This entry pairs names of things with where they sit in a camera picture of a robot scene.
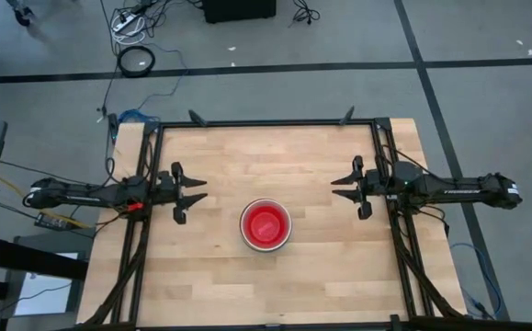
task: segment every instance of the wooden tabletop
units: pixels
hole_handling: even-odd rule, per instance
[[[424,165],[414,121],[391,123],[396,146]],[[120,126],[117,177],[135,173],[141,137],[142,124]],[[330,182],[350,173],[357,154],[366,169],[375,167],[366,126],[166,131],[160,169],[180,162],[187,176],[208,181],[185,194],[209,196],[187,212],[186,225],[173,221],[173,206],[153,208],[138,326],[378,322],[390,314],[405,319],[383,198],[368,198],[373,215],[360,221],[356,205],[331,193],[336,187]],[[289,241],[272,253],[255,252],[239,232],[243,208],[259,198],[282,203],[293,222]],[[103,211],[100,221],[113,216]],[[427,276],[465,312],[443,225],[426,215],[414,216],[414,223]],[[125,228],[126,221],[115,222],[96,237],[78,322],[114,285]]]

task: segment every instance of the red bowl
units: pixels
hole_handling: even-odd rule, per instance
[[[290,238],[292,220],[281,204],[260,199],[245,207],[239,227],[248,246],[259,252],[271,252],[282,247]]]

